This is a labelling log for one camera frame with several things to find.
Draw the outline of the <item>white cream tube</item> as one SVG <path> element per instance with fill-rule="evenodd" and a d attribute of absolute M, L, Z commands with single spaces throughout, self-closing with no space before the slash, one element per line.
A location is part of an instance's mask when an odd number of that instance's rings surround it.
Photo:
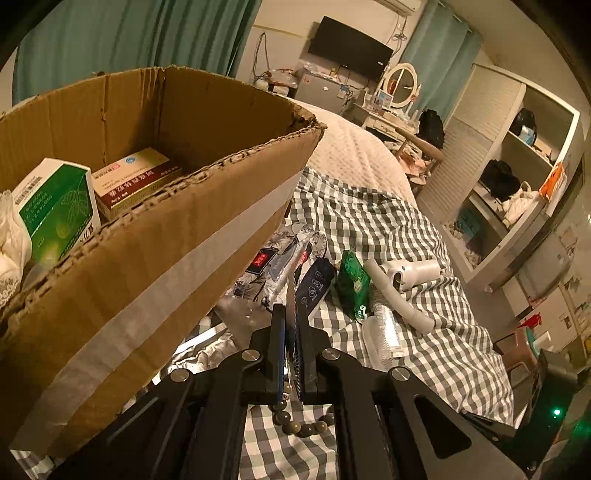
<path fill-rule="evenodd" d="M 408 355 L 408 349 L 400 336 L 401 329 L 394 312 L 384 303 L 374 301 L 373 313 L 362 325 L 363 343 L 369 355 L 370 365 L 388 371 Z"/>

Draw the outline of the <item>grey plastic tube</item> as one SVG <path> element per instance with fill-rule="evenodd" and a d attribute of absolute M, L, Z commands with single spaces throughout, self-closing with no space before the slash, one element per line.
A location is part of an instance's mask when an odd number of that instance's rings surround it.
<path fill-rule="evenodd" d="M 394 289 L 388 275 L 383 271 L 375 259 L 369 259 L 363 264 L 366 272 L 372 279 L 376 288 L 384 296 L 393 311 L 416 331 L 423 335 L 431 333 L 435 327 L 435 321 L 423 312 L 415 309 L 402 295 Z"/>

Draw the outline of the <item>green snack packet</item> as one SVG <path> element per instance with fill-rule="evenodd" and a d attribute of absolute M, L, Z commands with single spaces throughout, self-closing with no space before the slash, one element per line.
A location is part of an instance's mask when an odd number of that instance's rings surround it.
<path fill-rule="evenodd" d="M 337 292 L 346 315 L 358 322 L 365 321 L 370 309 L 370 277 L 351 250 L 342 252 Z"/>

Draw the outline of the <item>white handheld device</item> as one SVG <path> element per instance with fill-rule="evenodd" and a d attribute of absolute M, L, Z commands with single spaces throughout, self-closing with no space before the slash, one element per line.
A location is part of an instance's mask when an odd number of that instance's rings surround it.
<path fill-rule="evenodd" d="M 406 292 L 417 285 L 437 280 L 441 267 L 437 260 L 391 260 L 381 265 L 391 283 L 399 292 Z"/>

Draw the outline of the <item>silver foil package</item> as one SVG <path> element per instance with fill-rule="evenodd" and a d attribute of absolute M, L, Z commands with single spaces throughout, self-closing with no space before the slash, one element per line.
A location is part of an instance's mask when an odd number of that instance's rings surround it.
<path fill-rule="evenodd" d="M 274 304 L 286 303 L 287 277 L 293 274 L 295 285 L 300 285 L 315 260 L 327 257 L 327 253 L 324 233 L 300 222 L 280 225 L 226 295 L 272 310 Z"/>

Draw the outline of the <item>red white medicine box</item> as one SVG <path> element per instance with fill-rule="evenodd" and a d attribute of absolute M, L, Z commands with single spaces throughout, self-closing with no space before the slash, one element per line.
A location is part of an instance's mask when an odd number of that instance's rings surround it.
<path fill-rule="evenodd" d="M 92 174 L 99 212 L 112 221 L 182 174 L 182 166 L 145 148 Z"/>

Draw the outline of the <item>white lace fabric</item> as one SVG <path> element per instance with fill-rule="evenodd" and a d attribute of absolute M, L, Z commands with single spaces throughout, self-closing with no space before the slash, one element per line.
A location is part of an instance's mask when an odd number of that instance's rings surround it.
<path fill-rule="evenodd" d="M 0 214 L 0 306 L 5 307 L 20 289 L 32 242 L 9 190 L 1 192 Z"/>

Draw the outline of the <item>green white medicine box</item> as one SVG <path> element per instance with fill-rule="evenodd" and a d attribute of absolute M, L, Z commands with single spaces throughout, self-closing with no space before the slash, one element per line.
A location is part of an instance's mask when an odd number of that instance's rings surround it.
<path fill-rule="evenodd" d="M 12 191 L 32 241 L 32 260 L 50 269 L 100 227 L 91 170 L 43 159 Z"/>

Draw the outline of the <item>checkered gingham cloth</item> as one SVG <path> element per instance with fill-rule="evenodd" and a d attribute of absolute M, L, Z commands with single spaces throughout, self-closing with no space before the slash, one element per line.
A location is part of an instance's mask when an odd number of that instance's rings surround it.
<path fill-rule="evenodd" d="M 163 368 L 280 225 L 310 225 L 327 259 L 437 260 L 437 280 L 405 293 L 435 321 L 400 326 L 408 367 L 453 409 L 502 423 L 514 399 L 489 332 L 473 316 L 447 245 L 416 207 L 305 168 L 265 180 L 211 166 L 104 225 L 2 313 L 1 436 L 67 457 Z"/>

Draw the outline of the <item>brown cardboard box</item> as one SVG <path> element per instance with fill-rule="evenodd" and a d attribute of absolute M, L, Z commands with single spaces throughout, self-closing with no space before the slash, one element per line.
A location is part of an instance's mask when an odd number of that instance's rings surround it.
<path fill-rule="evenodd" d="M 1 185 L 46 157 L 98 169 L 151 147 L 179 178 L 96 230 L 1 316 L 1 440 L 67 456 L 104 429 L 283 220 L 325 127 L 184 67 L 37 96 L 1 120 Z"/>

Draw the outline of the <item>white shelving cabinet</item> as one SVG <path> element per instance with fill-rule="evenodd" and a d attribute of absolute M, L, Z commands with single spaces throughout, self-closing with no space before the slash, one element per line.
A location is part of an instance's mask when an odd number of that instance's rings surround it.
<path fill-rule="evenodd" d="M 442 231 L 461 278 L 495 288 L 580 163 L 581 114 L 530 80 L 476 64 L 444 133 L 444 159 L 418 204 Z"/>

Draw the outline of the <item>white dressing table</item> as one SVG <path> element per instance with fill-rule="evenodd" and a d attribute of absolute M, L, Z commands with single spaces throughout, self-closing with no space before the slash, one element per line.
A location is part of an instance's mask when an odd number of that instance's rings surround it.
<path fill-rule="evenodd" d="M 360 105 L 353 104 L 351 114 L 353 123 L 359 124 L 365 130 L 376 130 L 388 138 L 394 139 L 400 131 L 412 135 L 418 134 L 418 128 L 408 125 L 407 122 L 398 118 L 389 120 L 384 115 L 372 112 Z"/>

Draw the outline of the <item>small grey fridge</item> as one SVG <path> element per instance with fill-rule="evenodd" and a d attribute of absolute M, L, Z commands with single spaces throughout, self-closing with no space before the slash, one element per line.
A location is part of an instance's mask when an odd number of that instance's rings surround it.
<path fill-rule="evenodd" d="M 294 99 L 308 103 L 335 114 L 342 114 L 351 89 L 338 81 L 318 73 L 301 70 Z"/>

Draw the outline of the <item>white air conditioner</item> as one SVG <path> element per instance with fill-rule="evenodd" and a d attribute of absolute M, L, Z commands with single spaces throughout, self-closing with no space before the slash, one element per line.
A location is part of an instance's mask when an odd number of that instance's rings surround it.
<path fill-rule="evenodd" d="M 417 13 L 423 3 L 422 0 L 377 0 L 377 2 L 403 17 Z"/>

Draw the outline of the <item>black wall television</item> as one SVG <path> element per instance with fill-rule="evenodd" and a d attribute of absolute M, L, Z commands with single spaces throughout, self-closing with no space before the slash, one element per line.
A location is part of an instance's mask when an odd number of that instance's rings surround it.
<path fill-rule="evenodd" d="M 330 60 L 370 81 L 381 78 L 394 51 L 355 28 L 325 16 L 311 38 L 308 54 Z"/>

